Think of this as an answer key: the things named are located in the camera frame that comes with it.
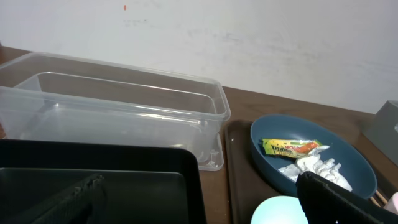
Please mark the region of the yellow snack wrapper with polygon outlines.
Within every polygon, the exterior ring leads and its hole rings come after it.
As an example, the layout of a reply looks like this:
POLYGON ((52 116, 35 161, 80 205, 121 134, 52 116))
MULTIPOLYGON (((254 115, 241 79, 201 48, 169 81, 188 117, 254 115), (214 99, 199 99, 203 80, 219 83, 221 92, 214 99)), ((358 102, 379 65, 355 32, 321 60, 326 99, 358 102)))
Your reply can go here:
POLYGON ((296 140, 296 139, 263 139, 262 147, 266 155, 282 156, 289 158, 300 158, 306 156, 310 151, 323 144, 318 140, 296 140))

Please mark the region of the blue plate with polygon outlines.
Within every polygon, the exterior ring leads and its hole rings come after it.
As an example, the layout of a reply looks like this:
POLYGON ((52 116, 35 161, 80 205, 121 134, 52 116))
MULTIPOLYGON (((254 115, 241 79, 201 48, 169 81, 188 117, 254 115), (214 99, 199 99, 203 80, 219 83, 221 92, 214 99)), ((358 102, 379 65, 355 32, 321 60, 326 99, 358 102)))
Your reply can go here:
POLYGON ((251 155, 260 175, 271 184, 276 191, 297 196, 295 182, 279 169, 293 164, 293 160, 283 157, 271 157, 265 154, 263 139, 296 139, 318 140, 330 146, 321 152, 321 160, 334 158, 340 163, 339 173, 352 186, 352 193, 368 199, 377 190, 377 178, 369 162, 349 142, 335 133, 305 119, 295 116, 272 114, 262 116, 251 125, 251 155))

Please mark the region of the light blue rice bowl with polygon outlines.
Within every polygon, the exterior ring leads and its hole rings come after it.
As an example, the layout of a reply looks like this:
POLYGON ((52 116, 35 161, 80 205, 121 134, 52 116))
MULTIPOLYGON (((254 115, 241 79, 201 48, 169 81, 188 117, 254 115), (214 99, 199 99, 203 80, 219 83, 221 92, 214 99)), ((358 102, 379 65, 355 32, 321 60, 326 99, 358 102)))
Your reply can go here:
POLYGON ((308 221, 298 198, 276 196, 257 206, 251 224, 308 224, 308 221))

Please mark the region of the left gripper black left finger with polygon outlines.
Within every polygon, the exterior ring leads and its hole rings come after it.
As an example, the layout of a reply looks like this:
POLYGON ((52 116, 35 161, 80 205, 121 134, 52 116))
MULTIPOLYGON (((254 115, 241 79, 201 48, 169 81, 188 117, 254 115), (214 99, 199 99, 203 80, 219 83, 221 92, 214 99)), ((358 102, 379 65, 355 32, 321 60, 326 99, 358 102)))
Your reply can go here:
POLYGON ((93 174, 12 217, 13 223, 100 223, 108 197, 105 178, 93 174))

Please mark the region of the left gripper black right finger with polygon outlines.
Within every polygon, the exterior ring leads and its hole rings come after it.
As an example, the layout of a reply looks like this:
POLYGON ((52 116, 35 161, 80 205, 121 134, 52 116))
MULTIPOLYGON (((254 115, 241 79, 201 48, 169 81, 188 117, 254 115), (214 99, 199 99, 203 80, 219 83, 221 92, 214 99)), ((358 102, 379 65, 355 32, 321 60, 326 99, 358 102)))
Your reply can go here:
POLYGON ((314 174, 304 172, 297 195, 309 223, 397 224, 397 215, 314 174))

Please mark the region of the white tissue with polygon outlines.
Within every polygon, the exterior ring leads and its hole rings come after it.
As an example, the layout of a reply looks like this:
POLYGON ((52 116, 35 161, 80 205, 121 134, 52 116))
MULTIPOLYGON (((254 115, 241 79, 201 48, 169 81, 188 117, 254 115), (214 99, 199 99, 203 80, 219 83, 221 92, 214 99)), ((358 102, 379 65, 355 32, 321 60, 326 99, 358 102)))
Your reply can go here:
POLYGON ((318 146, 307 155, 298 158, 293 164, 281 167, 279 172, 294 182, 297 181, 300 174, 307 171, 313 172, 351 192, 353 190, 352 186, 339 172, 341 164, 335 164, 334 158, 325 161, 321 160, 320 153, 328 148, 329 146, 318 146))

